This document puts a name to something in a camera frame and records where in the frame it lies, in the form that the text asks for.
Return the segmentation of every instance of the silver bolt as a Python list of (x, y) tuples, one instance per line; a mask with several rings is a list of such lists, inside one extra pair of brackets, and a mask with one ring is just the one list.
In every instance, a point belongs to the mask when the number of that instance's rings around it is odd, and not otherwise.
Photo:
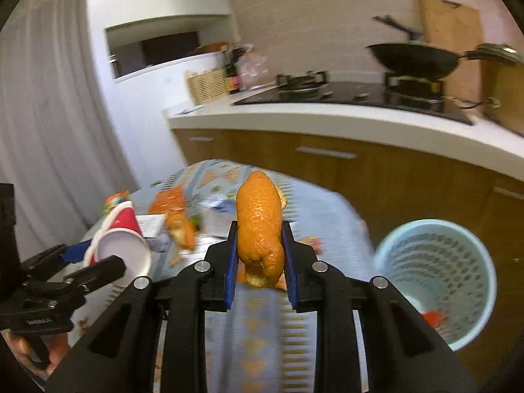
[(389, 282), (386, 278), (383, 278), (382, 276), (377, 276), (373, 279), (373, 285), (377, 288), (386, 288), (389, 285)]
[(311, 265), (311, 268), (315, 271), (315, 272), (318, 272), (318, 273), (323, 273), (323, 272), (326, 272), (327, 270), (327, 263), (323, 262), (323, 261), (316, 261), (315, 263), (313, 263)]
[(135, 281), (133, 282), (133, 287), (137, 288), (137, 290), (143, 290), (148, 285), (149, 285), (149, 279), (147, 279), (145, 276), (136, 278)]
[(209, 269), (211, 269), (211, 263), (205, 260), (200, 260), (195, 263), (195, 270), (197, 272), (207, 272)]

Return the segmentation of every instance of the silver drawer handle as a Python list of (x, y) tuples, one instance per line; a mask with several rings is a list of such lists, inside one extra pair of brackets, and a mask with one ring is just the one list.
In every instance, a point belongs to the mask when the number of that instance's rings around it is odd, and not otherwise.
[(326, 157), (344, 158), (346, 160), (354, 160), (357, 157), (355, 153), (332, 151), (322, 148), (310, 148), (308, 146), (300, 146), (296, 149), (297, 152), (313, 153), (314, 155), (324, 155)]
[(510, 196), (512, 198), (516, 198), (516, 199), (520, 199), (520, 200), (524, 199), (524, 195), (522, 195), (520, 193), (517, 193), (517, 192), (509, 191), (507, 189), (503, 189), (502, 187), (493, 186), (493, 191), (495, 193), (499, 193), (501, 195), (506, 195), (507, 197)]
[(191, 140), (192, 142), (212, 142), (213, 139), (212, 137), (205, 137), (205, 136), (192, 136), (189, 138), (189, 140)]

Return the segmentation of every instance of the laundry basket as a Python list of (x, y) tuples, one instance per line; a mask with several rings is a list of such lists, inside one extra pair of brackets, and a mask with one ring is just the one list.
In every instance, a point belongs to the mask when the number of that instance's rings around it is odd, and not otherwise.
[(489, 252), (467, 229), (445, 220), (411, 221), (379, 245), (375, 268), (420, 312), (442, 315), (436, 327), (451, 350), (484, 328), (497, 295)]

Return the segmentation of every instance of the curtain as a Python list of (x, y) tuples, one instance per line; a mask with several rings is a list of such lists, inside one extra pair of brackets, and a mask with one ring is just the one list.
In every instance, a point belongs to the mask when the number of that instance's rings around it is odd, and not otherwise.
[(72, 244), (105, 198), (136, 189), (103, 107), (85, 0), (21, 0), (0, 32), (0, 182), (22, 258)]

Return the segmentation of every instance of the frying pan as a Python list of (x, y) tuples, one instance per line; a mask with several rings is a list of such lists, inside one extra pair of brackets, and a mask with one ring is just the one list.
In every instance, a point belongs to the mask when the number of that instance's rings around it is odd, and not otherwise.
[(403, 26), (389, 15), (375, 16), (373, 19), (403, 31), (409, 36), (409, 42), (368, 46), (375, 59), (398, 76), (408, 75), (437, 81), (450, 75), (459, 65), (458, 60), (461, 57), (469, 60), (496, 60), (506, 64), (522, 62), (518, 53), (509, 46), (484, 43), (474, 50), (459, 55), (419, 41), (423, 36), (422, 31)]

